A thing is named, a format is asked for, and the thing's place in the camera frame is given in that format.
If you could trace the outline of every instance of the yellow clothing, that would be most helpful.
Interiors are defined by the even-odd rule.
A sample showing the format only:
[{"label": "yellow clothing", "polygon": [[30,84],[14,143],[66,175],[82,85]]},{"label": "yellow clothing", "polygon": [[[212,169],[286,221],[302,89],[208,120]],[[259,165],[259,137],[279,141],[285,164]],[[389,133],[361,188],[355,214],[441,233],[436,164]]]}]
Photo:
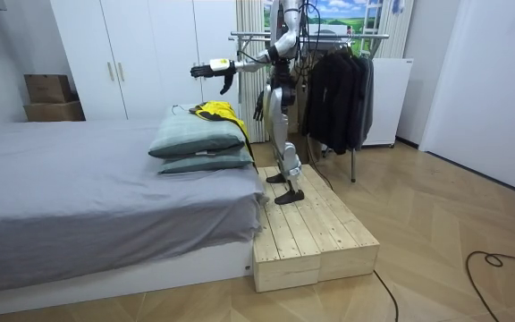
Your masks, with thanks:
[{"label": "yellow clothing", "polygon": [[243,132],[243,136],[246,138],[246,148],[248,149],[251,157],[254,158],[254,154],[251,151],[251,146],[249,145],[249,135],[248,129],[246,129],[246,124],[244,124],[242,120],[236,117],[236,114],[233,112],[233,108],[230,103],[207,101],[191,108],[190,112],[207,121],[230,121],[238,125],[241,132]]}]

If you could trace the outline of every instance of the parquet floor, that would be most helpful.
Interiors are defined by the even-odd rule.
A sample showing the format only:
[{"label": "parquet floor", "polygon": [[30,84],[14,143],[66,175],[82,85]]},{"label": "parquet floor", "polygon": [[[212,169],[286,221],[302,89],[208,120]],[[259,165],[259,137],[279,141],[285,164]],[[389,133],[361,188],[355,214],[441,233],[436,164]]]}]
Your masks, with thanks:
[{"label": "parquet floor", "polygon": [[[254,148],[274,165],[269,146]],[[376,269],[401,309],[400,321],[487,322],[463,268],[472,250],[515,256],[515,191],[397,143],[318,163],[335,192],[380,241]],[[477,284],[501,321],[515,322],[515,263],[489,267],[474,258]],[[393,321],[374,275],[255,293],[250,278],[0,316],[0,322]]]}]

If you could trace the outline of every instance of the cabinet handle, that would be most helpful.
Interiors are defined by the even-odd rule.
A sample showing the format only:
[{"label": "cabinet handle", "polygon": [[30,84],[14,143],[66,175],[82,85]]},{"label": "cabinet handle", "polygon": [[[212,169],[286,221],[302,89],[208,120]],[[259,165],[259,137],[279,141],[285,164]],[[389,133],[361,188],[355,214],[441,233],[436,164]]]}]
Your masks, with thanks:
[{"label": "cabinet handle", "polygon": [[124,81],[124,72],[122,71],[122,64],[118,63],[118,70],[121,73],[121,80]]},{"label": "cabinet handle", "polygon": [[111,75],[111,81],[114,81],[113,67],[111,67],[110,62],[106,63],[106,65],[108,66],[108,73]]}]

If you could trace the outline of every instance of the white wardrobe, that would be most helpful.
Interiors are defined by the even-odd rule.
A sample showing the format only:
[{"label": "white wardrobe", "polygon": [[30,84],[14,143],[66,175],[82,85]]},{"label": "white wardrobe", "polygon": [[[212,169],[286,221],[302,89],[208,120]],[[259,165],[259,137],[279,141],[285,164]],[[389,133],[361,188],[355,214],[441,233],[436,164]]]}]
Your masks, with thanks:
[{"label": "white wardrobe", "polygon": [[235,0],[53,0],[87,120],[160,118],[173,105],[227,101],[237,80],[194,79],[190,68],[235,59]]}]

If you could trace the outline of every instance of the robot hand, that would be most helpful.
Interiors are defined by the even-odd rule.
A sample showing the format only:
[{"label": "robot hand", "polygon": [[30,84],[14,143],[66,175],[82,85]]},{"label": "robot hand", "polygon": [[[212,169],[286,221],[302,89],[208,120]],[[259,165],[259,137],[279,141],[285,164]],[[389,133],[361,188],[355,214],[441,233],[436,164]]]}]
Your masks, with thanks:
[{"label": "robot hand", "polygon": [[224,76],[224,88],[220,90],[221,95],[225,94],[232,86],[235,73],[234,61],[228,59],[212,59],[210,65],[195,66],[190,70],[190,75],[196,78]]}]

